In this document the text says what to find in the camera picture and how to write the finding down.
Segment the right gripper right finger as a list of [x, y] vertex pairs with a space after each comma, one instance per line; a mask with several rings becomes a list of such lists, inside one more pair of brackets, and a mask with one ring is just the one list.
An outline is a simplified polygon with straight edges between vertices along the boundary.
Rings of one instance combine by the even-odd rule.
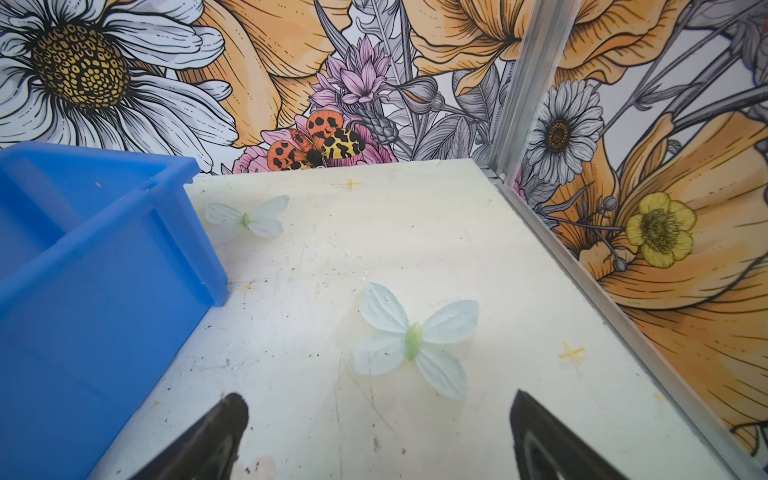
[[626, 479], [526, 391], [516, 392], [509, 422], [522, 480]]

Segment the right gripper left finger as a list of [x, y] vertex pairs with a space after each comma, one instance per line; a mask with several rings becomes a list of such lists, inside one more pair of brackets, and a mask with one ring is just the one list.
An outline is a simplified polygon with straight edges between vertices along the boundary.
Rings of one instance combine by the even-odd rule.
[[248, 419], [243, 397], [226, 395], [132, 479], [229, 479]]

